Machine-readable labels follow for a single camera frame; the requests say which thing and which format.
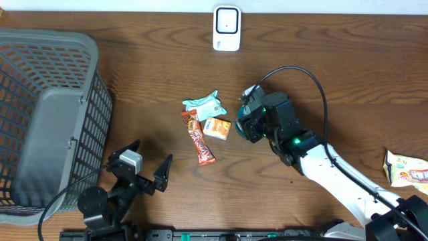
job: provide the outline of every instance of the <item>gray plastic basket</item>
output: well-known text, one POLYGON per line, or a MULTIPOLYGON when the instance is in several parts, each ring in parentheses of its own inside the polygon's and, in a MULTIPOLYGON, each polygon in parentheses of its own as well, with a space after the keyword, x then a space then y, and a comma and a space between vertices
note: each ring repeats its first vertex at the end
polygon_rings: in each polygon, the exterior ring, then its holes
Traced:
MULTIPOLYGON (((88 36, 0 29, 0 223, 36 224, 69 183, 99 168, 112 99, 88 36)), ((98 175, 49 210, 77 209, 98 175)))

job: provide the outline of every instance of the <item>brown chocolate bar wrapper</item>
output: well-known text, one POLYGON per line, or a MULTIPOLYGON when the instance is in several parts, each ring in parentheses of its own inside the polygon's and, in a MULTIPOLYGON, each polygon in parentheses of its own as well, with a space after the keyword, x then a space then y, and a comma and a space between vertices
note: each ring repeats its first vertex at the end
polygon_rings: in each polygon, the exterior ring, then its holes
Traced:
POLYGON ((196 153, 198 155, 199 165, 208 165, 210 163, 214 163, 215 157, 208 149, 207 144, 203 139, 201 124, 197 119, 197 111, 190 110, 181 113, 181 117, 183 118, 187 131, 192 137, 193 142, 195 143, 196 153))

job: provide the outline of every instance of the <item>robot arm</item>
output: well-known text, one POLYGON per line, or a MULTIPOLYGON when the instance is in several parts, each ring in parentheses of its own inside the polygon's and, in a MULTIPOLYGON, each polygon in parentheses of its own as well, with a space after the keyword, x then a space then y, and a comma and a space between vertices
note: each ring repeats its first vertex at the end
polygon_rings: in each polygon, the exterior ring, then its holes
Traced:
POLYGON ((173 156, 169 155, 155 171, 154 181, 138 174, 142 170, 142 156, 136 153, 140 141, 113 152, 107 162, 107 171, 117 177, 110 191, 101 187, 89 187, 78 198, 78 208, 88 226, 81 235, 88 240, 140 240, 136 226, 121 224, 131 203, 138 194, 153 195, 156 190, 164 192, 173 156))
MULTIPOLYGON (((344 159, 342 159, 331 145, 328 146, 331 155, 336 158, 337 164, 341 165, 347 173, 358 178, 367 187, 380 193, 389 203, 398 206, 400 198, 395 193, 389 192, 379 185, 373 183, 344 159)), ((362 227, 372 221, 374 214, 383 215, 390 209, 378 202, 365 190, 347 178, 337 167, 331 164, 323 145, 318 145, 307 152, 300 159, 303 174, 309 179, 327 189, 337 200, 339 200, 360 222, 362 227)))
POLYGON ((425 235, 422 230, 428 230, 428 205, 417 196, 404 200, 383 189, 349 165, 330 145, 326 147, 326 140, 302 127, 287 94, 265 94, 259 86, 252 86, 244 91, 241 101, 243 106, 235 122, 239 134, 252 143, 267 138, 284 164, 327 189, 365 229, 352 237, 346 236, 349 230, 331 230, 327 235, 342 232, 346 235, 335 237, 357 240, 414 240, 425 235), (397 226, 407 228, 406 233, 395 230, 397 226))

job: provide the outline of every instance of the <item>wood grain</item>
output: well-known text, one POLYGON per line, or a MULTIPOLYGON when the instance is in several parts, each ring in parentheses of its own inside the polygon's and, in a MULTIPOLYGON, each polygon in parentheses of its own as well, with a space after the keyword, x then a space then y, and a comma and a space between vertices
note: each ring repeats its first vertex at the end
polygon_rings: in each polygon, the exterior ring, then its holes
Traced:
MULTIPOLYGON (((176 229, 275 229, 320 226, 332 218, 358 225, 318 184, 287 168, 266 141, 206 137, 218 162, 197 166, 181 102, 219 90, 233 121, 241 92, 274 68, 302 66, 321 81, 329 101, 330 142, 351 165, 391 188, 382 169, 386 149, 428 159, 428 18, 388 15, 245 14, 238 52, 212 48, 212 15, 204 13, 5 12, 1 27, 77 31, 92 37, 98 67, 114 98, 106 154, 141 139, 142 174, 174 155, 168 189, 139 197, 127 220, 176 229)), ((282 72, 263 84, 282 90, 306 124, 322 131, 322 102, 305 75, 282 72)), ((110 189, 112 174, 100 185, 110 189)), ((43 225, 46 240, 82 229, 79 212, 43 225)), ((0 240, 35 240, 36 227, 0 225, 0 240)))

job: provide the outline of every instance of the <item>white wall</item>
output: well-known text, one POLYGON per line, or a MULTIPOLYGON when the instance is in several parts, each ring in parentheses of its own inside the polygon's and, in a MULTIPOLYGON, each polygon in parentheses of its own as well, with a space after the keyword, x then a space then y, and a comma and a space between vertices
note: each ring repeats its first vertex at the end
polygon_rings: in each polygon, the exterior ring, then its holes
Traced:
POLYGON ((0 0, 4 10, 212 12, 221 4, 244 13, 428 14, 428 0, 0 0))

